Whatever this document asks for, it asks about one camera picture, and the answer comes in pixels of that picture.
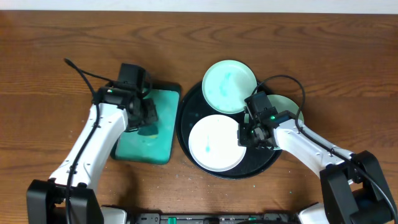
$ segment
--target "round black tray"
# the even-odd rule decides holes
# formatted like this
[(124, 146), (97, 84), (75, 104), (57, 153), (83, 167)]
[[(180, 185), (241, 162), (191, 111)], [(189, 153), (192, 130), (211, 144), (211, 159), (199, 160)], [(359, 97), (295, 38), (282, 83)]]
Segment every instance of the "round black tray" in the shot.
[[(270, 90), (264, 90), (267, 94), (272, 94)], [(281, 154), (281, 150), (269, 151), (259, 150), (254, 147), (248, 147), (242, 161), (234, 168), (224, 172), (214, 172), (200, 166), (191, 156), (188, 147), (189, 134), (193, 126), (202, 118), (213, 115), (222, 114), (233, 118), (238, 123), (243, 123), (243, 112), (237, 114), (223, 114), (214, 110), (205, 100), (201, 82), (197, 83), (183, 98), (178, 106), (176, 132), (178, 141), (185, 155), (199, 169), (215, 177), (223, 179), (244, 179), (260, 174), (270, 167)]]

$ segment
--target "wood grain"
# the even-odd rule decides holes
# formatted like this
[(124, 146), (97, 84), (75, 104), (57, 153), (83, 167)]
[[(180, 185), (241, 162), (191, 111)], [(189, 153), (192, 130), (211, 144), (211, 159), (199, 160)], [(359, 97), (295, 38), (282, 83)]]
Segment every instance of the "wood grain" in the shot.
[[(285, 73), (307, 90), (306, 123), (354, 152), (377, 156), (398, 199), (398, 16), (168, 12), (0, 12), (0, 223), (27, 223), (25, 192), (45, 180), (76, 141), (90, 92), (62, 58), (117, 78), (122, 62), (183, 95), (224, 59), (246, 63), (258, 79)], [(98, 88), (104, 83), (90, 79)], [(300, 101), (294, 83), (270, 86)], [(164, 213), (298, 210), (322, 201), (320, 183), (283, 153), (264, 173), (221, 180), (197, 169), (174, 139), (156, 166), (109, 160), (101, 204)]]

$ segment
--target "green stain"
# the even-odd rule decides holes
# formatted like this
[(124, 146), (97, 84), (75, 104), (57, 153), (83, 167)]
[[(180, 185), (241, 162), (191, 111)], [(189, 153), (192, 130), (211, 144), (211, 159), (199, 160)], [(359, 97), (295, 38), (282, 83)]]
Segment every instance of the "green stain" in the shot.
[(206, 152), (210, 152), (210, 146), (209, 146), (209, 136), (207, 136), (207, 142), (206, 142)]
[(137, 134), (140, 136), (153, 136), (153, 135), (158, 135), (158, 133), (159, 129), (154, 124), (141, 127), (137, 132)]
[(231, 74), (227, 73), (225, 75), (224, 80), (220, 84), (220, 93), (221, 93), (222, 96), (227, 96), (228, 95), (227, 89), (228, 89), (228, 82), (229, 82), (229, 78), (230, 77), (231, 77)]

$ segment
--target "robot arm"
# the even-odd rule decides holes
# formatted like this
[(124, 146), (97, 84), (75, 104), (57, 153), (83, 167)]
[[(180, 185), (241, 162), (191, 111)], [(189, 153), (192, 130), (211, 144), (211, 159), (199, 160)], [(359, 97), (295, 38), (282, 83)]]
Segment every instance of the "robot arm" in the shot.
[[(345, 158), (351, 159), (351, 154), (353, 154), (353, 152), (342, 149), (328, 142), (326, 139), (307, 128), (301, 120), (298, 121), (298, 125), (303, 127), (304, 131), (309, 133), (313, 138), (316, 138), (326, 146), (330, 146), (330, 148), (333, 147), (336, 152), (345, 156)], [(279, 126), (274, 130), (274, 137), (275, 143), (282, 150), (291, 153), (318, 177), (320, 176), (321, 170), (325, 169), (327, 165), (338, 165), (344, 162), (342, 159), (331, 155), (322, 147), (309, 140), (302, 133), (299, 133), (294, 119), (290, 119), (279, 124)]]
[[(128, 124), (126, 109), (120, 109), (117, 105), (100, 103), (99, 111), (101, 119), (99, 121), (98, 129), (81, 155), (72, 180), (72, 187), (77, 187), (78, 184), (85, 184), (86, 188), (93, 189), (95, 192), (98, 180), (100, 179), (105, 162), (111, 153), (112, 147), (123, 131), (126, 130)], [(90, 108), (90, 115), (87, 123), (69, 155), (49, 178), (50, 180), (54, 180), (56, 184), (67, 184), (70, 170), (69, 167), (76, 158), (76, 154), (81, 148), (81, 145), (93, 128), (95, 118), (96, 107), (93, 105)]]
[[(321, 180), (325, 206), (318, 204), (300, 212), (302, 223), (364, 224), (386, 223), (393, 219), (396, 205), (374, 155), (368, 151), (354, 154), (339, 148), (300, 120), (297, 126), (296, 115), (289, 111), (278, 113), (264, 92), (250, 96), (245, 102), (245, 111), (252, 119), (239, 124), (239, 144), (263, 150), (279, 146), (302, 161)], [(327, 151), (320, 145), (333, 150)], [(331, 154), (333, 151), (347, 160)], [(372, 184), (370, 177), (380, 189)], [(352, 192), (349, 186), (352, 183), (363, 184), (363, 188)]]
[[(99, 124), (78, 160), (72, 174), (69, 197), (72, 223), (124, 223), (126, 212), (100, 208), (95, 196), (98, 180), (111, 150), (123, 131), (133, 131), (157, 121), (152, 99), (144, 99), (146, 71), (122, 64), (119, 78), (97, 91)], [(27, 191), (29, 223), (64, 223), (65, 209), (55, 206), (65, 200), (70, 166), (86, 141), (96, 120), (96, 106), (75, 145), (48, 181), (33, 180)]]

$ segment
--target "white plate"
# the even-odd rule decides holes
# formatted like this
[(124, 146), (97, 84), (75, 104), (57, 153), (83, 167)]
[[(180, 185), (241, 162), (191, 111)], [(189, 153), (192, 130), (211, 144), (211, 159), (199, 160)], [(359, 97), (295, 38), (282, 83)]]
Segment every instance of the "white plate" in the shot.
[(249, 67), (235, 60), (224, 60), (207, 70), (201, 90), (214, 110), (234, 114), (243, 111), (244, 99), (256, 86), (256, 78)]
[(238, 146), (238, 123), (224, 115), (210, 115), (197, 122), (188, 146), (200, 166), (215, 172), (234, 168), (246, 153), (246, 147)]

